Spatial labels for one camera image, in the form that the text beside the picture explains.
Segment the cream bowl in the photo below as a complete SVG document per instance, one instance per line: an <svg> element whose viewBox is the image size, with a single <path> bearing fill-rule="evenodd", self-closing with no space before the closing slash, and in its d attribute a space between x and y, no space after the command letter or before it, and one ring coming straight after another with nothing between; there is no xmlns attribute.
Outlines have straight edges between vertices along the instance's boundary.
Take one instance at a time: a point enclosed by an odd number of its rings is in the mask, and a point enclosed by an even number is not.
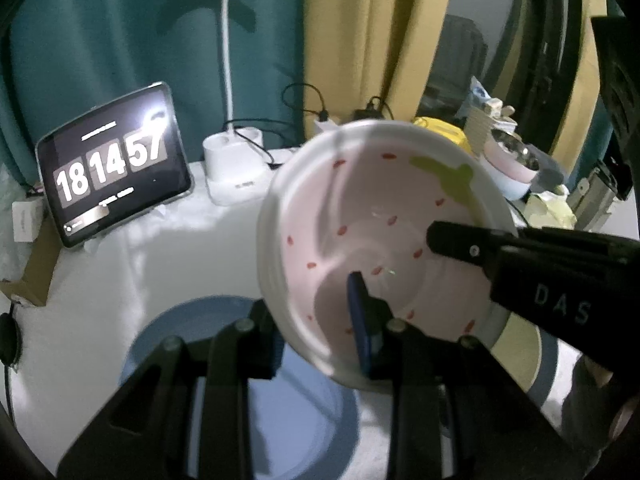
<svg viewBox="0 0 640 480"><path fill-rule="evenodd" d="M512 313L491 353L521 389L529 392L542 360L539 328Z"/></svg>

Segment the light blue plate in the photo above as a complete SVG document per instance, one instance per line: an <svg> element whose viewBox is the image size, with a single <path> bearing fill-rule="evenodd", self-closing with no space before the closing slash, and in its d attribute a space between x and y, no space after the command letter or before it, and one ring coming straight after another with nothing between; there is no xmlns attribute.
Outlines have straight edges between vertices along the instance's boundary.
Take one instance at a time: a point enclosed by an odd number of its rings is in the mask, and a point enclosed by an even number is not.
<svg viewBox="0 0 640 480"><path fill-rule="evenodd" d="M145 326L120 373L126 382L166 337L207 339L248 315L253 300L210 296L178 304ZM256 479L344 479L359 441L356 394L286 346L275 378L251 380L250 447Z"/></svg>

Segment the pink strawberry bowl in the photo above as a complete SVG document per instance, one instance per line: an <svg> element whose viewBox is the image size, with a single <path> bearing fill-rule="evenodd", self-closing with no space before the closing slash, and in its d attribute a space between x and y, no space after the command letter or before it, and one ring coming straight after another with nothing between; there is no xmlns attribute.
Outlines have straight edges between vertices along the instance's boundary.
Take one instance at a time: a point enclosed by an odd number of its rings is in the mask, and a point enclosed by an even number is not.
<svg viewBox="0 0 640 480"><path fill-rule="evenodd" d="M427 246L436 221L514 231L485 169L437 133L362 120L308 141L274 175L257 225L259 288L286 342L339 384L375 390L349 315L347 279L358 272L428 336L495 344L508 312L481 268Z"/></svg>

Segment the large dark blue bowl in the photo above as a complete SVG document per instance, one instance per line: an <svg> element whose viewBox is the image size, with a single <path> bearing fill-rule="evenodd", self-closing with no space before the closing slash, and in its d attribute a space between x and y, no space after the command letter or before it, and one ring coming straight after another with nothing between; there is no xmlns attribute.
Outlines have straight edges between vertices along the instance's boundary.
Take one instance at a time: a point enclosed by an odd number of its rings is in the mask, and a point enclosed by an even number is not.
<svg viewBox="0 0 640 480"><path fill-rule="evenodd" d="M540 364L533 385L527 393L537 408L542 408L548 399L558 368L558 359L558 340L542 330L540 332Z"/></svg>

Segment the pale blue bowl in stack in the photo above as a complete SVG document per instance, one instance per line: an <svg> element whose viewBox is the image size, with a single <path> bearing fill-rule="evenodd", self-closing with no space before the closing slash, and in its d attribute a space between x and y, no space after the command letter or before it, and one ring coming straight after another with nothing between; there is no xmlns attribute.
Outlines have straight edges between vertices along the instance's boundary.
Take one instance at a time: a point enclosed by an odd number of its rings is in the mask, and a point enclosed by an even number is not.
<svg viewBox="0 0 640 480"><path fill-rule="evenodd" d="M529 183L514 180L491 165L484 166L484 169L506 200L520 200L529 192Z"/></svg>

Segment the steel bowl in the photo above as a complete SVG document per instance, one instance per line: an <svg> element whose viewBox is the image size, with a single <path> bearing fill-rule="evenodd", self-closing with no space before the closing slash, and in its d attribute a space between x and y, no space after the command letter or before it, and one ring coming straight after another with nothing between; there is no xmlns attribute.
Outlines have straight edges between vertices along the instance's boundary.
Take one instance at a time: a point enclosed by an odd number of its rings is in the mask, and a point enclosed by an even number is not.
<svg viewBox="0 0 640 480"><path fill-rule="evenodd" d="M537 171L539 162L533 152L513 133L492 129L491 137L503 153L529 170Z"/></svg>

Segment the yellow curtain right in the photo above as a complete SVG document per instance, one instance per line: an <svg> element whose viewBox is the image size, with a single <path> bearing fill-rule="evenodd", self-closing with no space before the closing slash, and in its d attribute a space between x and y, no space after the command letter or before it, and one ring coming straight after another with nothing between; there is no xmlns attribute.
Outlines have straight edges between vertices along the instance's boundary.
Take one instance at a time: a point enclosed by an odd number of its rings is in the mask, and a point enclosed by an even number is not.
<svg viewBox="0 0 640 480"><path fill-rule="evenodd" d="M570 55L575 65L570 76L570 93L562 101L563 116L551 147L551 156L571 172L586 142L600 96L600 72L591 20L608 15L608 0L579 0L577 52Z"/></svg>

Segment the yellow curtain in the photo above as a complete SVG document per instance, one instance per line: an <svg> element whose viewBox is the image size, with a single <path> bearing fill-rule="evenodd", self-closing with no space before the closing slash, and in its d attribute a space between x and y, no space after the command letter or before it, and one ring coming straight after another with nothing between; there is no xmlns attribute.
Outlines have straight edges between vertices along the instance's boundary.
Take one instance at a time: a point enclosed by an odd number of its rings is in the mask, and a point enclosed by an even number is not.
<svg viewBox="0 0 640 480"><path fill-rule="evenodd" d="M378 96L411 120L449 0L304 0L304 79L337 124Z"/></svg>
<svg viewBox="0 0 640 480"><path fill-rule="evenodd" d="M608 15L608 0L579 0L577 52L570 55L575 65L570 76L570 93L562 101L563 116L551 147L551 156L571 172L586 142L600 96L600 72L591 20Z"/></svg>

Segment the cardboard box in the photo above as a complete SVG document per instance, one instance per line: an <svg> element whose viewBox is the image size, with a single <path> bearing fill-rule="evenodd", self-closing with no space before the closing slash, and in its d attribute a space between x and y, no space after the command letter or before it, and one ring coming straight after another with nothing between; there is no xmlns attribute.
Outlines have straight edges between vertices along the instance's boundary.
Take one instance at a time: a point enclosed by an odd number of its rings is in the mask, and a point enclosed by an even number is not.
<svg viewBox="0 0 640 480"><path fill-rule="evenodd" d="M22 277L16 281L2 280L2 294L20 304L45 307L61 249L54 223L50 218L44 219Z"/></svg>

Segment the white storage basket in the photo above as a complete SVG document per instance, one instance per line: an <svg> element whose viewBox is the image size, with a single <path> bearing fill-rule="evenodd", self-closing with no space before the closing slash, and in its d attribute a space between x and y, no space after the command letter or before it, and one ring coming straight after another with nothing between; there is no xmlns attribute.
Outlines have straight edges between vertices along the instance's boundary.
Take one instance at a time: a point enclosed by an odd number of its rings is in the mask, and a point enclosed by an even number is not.
<svg viewBox="0 0 640 480"><path fill-rule="evenodd" d="M469 91L458 112L457 118L463 122L463 132L472 152L479 155L492 130L498 129L514 133L518 123L512 118L514 109L504 105L499 98L493 98L472 76Z"/></svg>

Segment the yellow wipes pack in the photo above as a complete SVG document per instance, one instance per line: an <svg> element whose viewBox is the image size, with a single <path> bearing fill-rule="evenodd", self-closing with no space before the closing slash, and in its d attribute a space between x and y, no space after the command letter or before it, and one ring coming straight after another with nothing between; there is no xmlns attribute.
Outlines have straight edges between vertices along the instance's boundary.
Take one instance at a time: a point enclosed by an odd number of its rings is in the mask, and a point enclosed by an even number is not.
<svg viewBox="0 0 640 480"><path fill-rule="evenodd" d="M463 151L470 155L473 154L469 140L463 130L453 124L450 124L450 122L444 122L443 120L434 117L421 116L414 118L412 123L415 126L430 130L431 132L443 136L453 144L456 144Z"/></svg>

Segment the clear plastic bag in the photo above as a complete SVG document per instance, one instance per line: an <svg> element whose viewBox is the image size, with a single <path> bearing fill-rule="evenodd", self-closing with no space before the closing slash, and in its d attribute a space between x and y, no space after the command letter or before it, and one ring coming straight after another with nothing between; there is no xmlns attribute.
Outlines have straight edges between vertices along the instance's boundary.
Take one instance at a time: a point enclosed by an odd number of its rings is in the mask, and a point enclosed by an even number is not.
<svg viewBox="0 0 640 480"><path fill-rule="evenodd" d="M1 164L0 176L0 275L2 280L16 281L22 277L32 245L14 240L12 205L25 193Z"/></svg>

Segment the black power adapter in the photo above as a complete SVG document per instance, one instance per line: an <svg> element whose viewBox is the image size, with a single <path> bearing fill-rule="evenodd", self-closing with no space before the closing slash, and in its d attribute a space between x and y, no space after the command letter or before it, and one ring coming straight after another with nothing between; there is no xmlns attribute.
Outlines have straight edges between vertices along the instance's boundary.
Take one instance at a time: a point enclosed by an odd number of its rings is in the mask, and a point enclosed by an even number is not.
<svg viewBox="0 0 640 480"><path fill-rule="evenodd" d="M386 107L375 105L367 105L365 108L360 108L352 113L352 120L394 120L394 114Z"/></svg>

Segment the white desk lamp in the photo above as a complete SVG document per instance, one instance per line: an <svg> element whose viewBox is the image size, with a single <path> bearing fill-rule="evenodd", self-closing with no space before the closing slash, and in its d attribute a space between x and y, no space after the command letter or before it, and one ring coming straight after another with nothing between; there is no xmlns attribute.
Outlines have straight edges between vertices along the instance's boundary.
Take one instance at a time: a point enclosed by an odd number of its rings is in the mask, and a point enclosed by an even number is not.
<svg viewBox="0 0 640 480"><path fill-rule="evenodd" d="M268 151L264 133L255 127L235 127L230 56L230 0L220 4L221 68L224 82L224 128L203 141L205 183L210 200L218 207L258 200L267 192L272 174L295 151Z"/></svg>

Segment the white phone charger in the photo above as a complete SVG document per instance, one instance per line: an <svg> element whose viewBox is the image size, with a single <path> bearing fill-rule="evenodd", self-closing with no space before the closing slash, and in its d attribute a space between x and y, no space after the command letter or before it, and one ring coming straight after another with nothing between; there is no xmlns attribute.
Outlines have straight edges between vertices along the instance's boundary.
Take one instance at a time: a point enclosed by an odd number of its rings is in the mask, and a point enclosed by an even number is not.
<svg viewBox="0 0 640 480"><path fill-rule="evenodd" d="M314 120L314 128L312 128L312 133L314 136L318 136L319 134L332 132L340 128L340 125L334 122L332 118L328 118L327 120L321 120L316 118Z"/></svg>

